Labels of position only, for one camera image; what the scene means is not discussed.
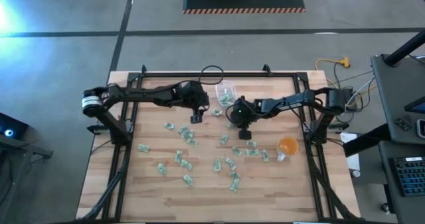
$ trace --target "orange liquid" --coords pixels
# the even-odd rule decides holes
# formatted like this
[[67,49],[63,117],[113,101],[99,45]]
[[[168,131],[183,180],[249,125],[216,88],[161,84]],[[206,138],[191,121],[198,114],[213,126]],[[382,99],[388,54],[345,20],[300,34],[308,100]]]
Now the orange liquid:
[[287,155],[297,154],[299,150],[298,142],[295,138],[282,138],[279,141],[279,149]]

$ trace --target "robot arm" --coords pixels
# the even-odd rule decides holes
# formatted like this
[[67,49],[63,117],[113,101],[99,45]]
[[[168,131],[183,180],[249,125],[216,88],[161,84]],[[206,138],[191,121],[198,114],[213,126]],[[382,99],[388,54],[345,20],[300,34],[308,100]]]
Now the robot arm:
[[184,86],[177,83],[152,89],[122,88],[113,84],[85,90],[82,96],[83,113],[96,117],[109,129],[113,144],[126,144],[129,140],[125,123],[116,120],[108,111],[118,102],[152,102],[162,107],[191,108],[191,123],[197,124],[202,122],[205,111],[205,108],[199,108],[209,106],[209,97],[197,81],[188,81]]
[[[318,100],[316,96],[319,94],[326,94],[324,106],[316,101]],[[248,127],[251,123],[261,118],[273,118],[285,110],[304,106],[313,107],[321,112],[320,117],[311,123],[311,133],[308,135],[310,141],[321,142],[326,140],[326,129],[335,115],[344,112],[344,93],[334,88],[321,88],[319,90],[306,90],[279,99],[255,99],[254,102],[248,102],[242,96],[235,101],[229,120],[241,129],[239,138],[249,140],[251,139],[251,132],[248,131]]]

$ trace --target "wooden table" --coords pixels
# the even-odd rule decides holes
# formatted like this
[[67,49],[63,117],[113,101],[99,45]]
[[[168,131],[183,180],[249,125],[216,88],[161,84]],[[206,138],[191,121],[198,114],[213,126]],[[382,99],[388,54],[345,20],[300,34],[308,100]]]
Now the wooden table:
[[[112,72],[110,83],[126,85],[128,72]],[[327,86],[323,71],[308,71],[311,89]],[[153,88],[171,84],[182,78],[144,78],[142,86]],[[225,78],[233,81],[238,96],[247,100],[254,98],[281,98],[294,94],[291,78]],[[231,147],[243,151],[246,141],[238,139],[238,130],[229,130],[224,116],[211,114],[218,105],[214,86],[205,86],[210,97],[211,109],[203,116],[203,123],[190,124],[192,110],[184,108],[162,108],[150,103],[139,104],[135,123],[135,137],[127,175],[126,195],[122,207],[122,221],[316,221],[317,215],[305,156],[305,146],[298,118],[292,112],[281,112],[275,118],[259,120],[250,126],[252,139],[258,149],[267,150],[271,161],[263,163],[262,156],[238,157]],[[117,118],[121,104],[111,108]],[[163,127],[170,122],[176,129],[183,124],[195,131],[199,147],[186,144],[175,131]],[[229,135],[227,145],[221,146],[219,139]],[[276,144],[280,138],[291,136],[298,140],[300,151],[276,161]],[[109,140],[109,135],[98,136],[93,148]],[[138,144],[150,146],[148,154],[137,151]],[[176,150],[183,151],[183,159],[193,163],[188,171],[174,162]],[[359,216],[353,184],[349,175],[343,149],[333,143],[324,145],[325,158],[331,186],[352,213]],[[82,190],[77,217],[85,215],[97,202],[106,188],[113,145],[108,144],[90,158]],[[232,179],[224,162],[230,156],[241,175],[237,193],[229,190]],[[213,171],[216,158],[222,160],[222,170]],[[157,164],[167,167],[167,176],[161,177]],[[189,174],[195,186],[187,187],[182,180]],[[321,191],[323,209],[327,210],[325,195]],[[110,215],[114,214],[113,196]]]

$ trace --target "power strip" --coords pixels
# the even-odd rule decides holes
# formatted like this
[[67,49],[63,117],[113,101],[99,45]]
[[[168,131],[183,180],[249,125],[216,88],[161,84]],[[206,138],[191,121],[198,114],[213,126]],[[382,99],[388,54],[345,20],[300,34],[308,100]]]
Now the power strip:
[[[344,103],[347,103],[351,99],[351,97],[353,97],[353,95],[355,93],[351,88],[344,88],[343,92],[344,92]],[[355,101],[355,98],[353,98],[350,101],[350,103],[347,104],[347,110],[348,111],[356,111],[357,110],[357,103],[353,104],[354,101]]]

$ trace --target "gray floor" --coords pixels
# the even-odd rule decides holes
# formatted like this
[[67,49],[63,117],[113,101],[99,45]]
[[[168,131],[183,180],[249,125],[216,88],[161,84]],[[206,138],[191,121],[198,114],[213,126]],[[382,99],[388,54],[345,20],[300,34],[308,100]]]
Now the gray floor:
[[[127,0],[0,0],[0,32],[118,31]],[[133,0],[129,31],[188,29],[329,29],[423,27],[423,0],[304,0],[307,13],[287,15],[182,15],[182,0]],[[118,70],[309,70],[319,58],[348,56],[340,79],[371,70],[369,57],[390,53],[413,33],[346,35],[235,35],[126,37]],[[10,223],[69,221],[76,213],[92,136],[93,120],[81,113],[81,92],[104,85],[116,37],[0,38],[0,112],[36,128],[37,145],[54,149],[34,165],[13,202]],[[424,54],[421,48],[416,54]],[[331,80],[333,65],[320,67]],[[360,88],[373,76],[343,83]],[[367,132],[384,116],[376,90],[352,132]],[[381,185],[355,183],[361,214],[395,221],[379,209]]]

